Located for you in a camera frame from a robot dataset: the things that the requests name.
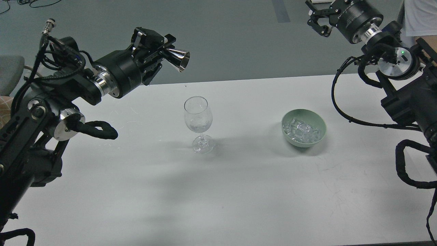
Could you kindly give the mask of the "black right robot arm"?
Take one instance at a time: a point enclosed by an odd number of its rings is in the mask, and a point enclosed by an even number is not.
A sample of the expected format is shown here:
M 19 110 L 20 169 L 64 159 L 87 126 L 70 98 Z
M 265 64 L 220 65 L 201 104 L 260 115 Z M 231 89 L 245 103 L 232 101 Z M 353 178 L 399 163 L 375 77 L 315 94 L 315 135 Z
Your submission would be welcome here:
M 423 133 L 428 146 L 413 140 L 403 140 L 395 148 L 395 169 L 398 177 L 417 189 L 436 191 L 436 181 L 416 181 L 406 172 L 405 148 L 426 154 L 436 170 L 436 51 L 422 38 L 412 47 L 401 45 L 401 23 L 392 21 L 381 27 L 383 15 L 366 0 L 333 0 L 328 8 L 317 9 L 311 0 L 307 24 L 320 36 L 328 37 L 333 28 L 351 44 L 363 42 L 362 56 L 349 57 L 334 76 L 331 99 L 334 108 L 351 123 L 414 130 Z M 343 112 L 335 100 L 335 86 L 339 76 L 352 63 L 365 84 L 381 88 L 386 97 L 381 106 L 393 124 L 365 122 Z

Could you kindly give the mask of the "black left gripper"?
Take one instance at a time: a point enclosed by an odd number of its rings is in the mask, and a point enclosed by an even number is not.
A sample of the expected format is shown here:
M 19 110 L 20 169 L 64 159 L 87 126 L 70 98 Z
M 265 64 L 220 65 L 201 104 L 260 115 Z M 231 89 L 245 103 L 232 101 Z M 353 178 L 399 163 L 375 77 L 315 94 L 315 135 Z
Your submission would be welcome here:
M 175 42 L 171 34 L 162 36 L 154 30 L 135 28 L 128 48 L 94 61 L 94 84 L 102 96 L 114 98 L 122 98 L 142 84 L 148 86 L 162 68 L 163 49 Z

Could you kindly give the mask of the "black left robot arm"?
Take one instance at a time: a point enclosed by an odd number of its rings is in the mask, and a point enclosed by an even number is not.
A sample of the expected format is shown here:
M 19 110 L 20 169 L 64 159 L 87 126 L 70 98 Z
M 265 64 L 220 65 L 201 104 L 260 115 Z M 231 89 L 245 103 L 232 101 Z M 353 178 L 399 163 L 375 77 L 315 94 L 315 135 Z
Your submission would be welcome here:
M 137 27 L 129 46 L 92 61 L 71 37 L 51 36 L 50 18 L 42 31 L 31 75 L 11 105 L 9 121 L 1 128 L 1 229 L 17 219 L 14 209 L 30 187 L 44 187 L 61 177 L 61 157 L 78 133 L 116 139 L 105 121 L 86 122 L 73 100 L 91 105 L 111 95 L 122 98 L 140 85 L 149 85 L 167 60 L 182 72 L 190 54 L 173 54 L 171 34 Z

